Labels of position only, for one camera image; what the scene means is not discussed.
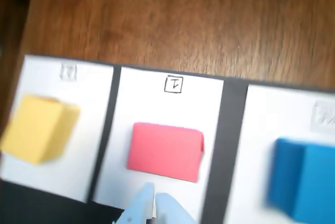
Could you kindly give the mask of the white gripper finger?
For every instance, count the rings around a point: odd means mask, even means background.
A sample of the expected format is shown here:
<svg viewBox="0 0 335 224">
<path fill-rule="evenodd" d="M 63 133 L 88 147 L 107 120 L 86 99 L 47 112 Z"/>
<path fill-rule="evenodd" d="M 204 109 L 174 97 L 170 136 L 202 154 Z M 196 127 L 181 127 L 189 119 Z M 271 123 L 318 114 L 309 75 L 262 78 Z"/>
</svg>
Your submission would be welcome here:
<svg viewBox="0 0 335 224">
<path fill-rule="evenodd" d="M 196 221 L 183 206 L 170 194 L 158 193 L 155 196 L 155 223 L 163 224 L 195 224 Z"/>
<path fill-rule="evenodd" d="M 152 218 L 154 196 L 154 184 L 151 182 L 145 183 L 136 192 L 130 205 L 124 210 L 115 224 L 146 223 L 148 219 Z"/>
</svg>

